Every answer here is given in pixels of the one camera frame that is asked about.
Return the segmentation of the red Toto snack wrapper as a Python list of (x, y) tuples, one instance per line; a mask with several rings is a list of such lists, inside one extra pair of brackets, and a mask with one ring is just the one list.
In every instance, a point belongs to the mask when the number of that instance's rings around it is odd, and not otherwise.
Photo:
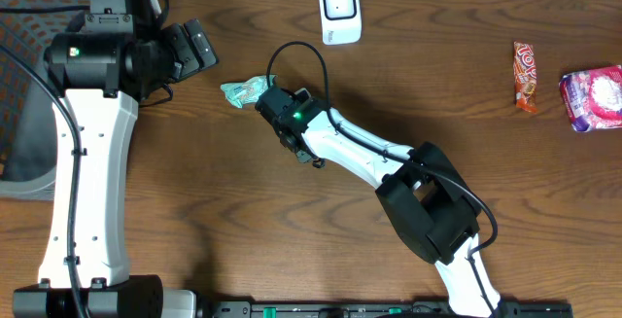
[(515, 42), (513, 58), (515, 105), (529, 113), (536, 112), (536, 60), (533, 46)]

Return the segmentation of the mint green packet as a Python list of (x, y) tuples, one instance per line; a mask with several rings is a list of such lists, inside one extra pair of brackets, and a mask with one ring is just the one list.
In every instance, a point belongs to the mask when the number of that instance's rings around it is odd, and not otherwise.
[(225, 99), (235, 108), (242, 109), (247, 104), (256, 103), (274, 82), (275, 75), (255, 76), (245, 82), (226, 83), (220, 86)]

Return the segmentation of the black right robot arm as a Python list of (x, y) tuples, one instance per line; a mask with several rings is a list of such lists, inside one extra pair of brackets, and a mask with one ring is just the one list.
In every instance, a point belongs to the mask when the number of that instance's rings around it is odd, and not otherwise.
[(500, 316), (501, 296), (479, 254), (493, 241), (480, 239), (477, 218), (492, 212), (438, 147), (385, 140), (306, 89), (273, 86), (255, 108), (300, 160), (317, 168), (334, 162), (373, 188), (399, 239), (436, 267), (455, 314)]

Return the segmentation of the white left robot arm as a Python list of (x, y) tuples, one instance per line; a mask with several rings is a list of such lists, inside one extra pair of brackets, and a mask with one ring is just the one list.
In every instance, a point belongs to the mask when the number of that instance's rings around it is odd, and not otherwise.
[(57, 153), (52, 225), (36, 284), (16, 317), (208, 317), (192, 290), (134, 275), (124, 197), (141, 103), (218, 63), (200, 23), (168, 23), (169, 0), (90, 0), (81, 28), (56, 35), (38, 85), (51, 99)]

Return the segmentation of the dark grey plastic basket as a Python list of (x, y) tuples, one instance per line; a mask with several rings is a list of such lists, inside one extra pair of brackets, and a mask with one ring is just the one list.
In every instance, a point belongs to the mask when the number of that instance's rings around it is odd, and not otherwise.
[[(7, 11), (88, 3), (89, 0), (1, 0), (1, 45), (46, 79), (43, 52), (79, 13)], [(1, 53), (1, 195), (26, 200), (53, 199), (55, 164), (52, 102), (28, 73)]]

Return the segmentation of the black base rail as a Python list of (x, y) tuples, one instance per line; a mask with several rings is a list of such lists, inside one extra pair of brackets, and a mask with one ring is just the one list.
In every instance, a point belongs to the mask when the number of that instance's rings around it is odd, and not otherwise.
[[(374, 317), (474, 317), (454, 312), (447, 302), (415, 301), (408, 303), (257, 303), (221, 301), (197, 309), (199, 318), (374, 318)], [(521, 303), (501, 301), (494, 313), (499, 318), (573, 318), (567, 303)]]

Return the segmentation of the purple Carefree pad pack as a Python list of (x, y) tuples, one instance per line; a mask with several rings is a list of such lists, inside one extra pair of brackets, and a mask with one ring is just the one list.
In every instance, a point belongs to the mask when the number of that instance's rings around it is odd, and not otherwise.
[(621, 127), (620, 65), (567, 74), (559, 89), (576, 132)]

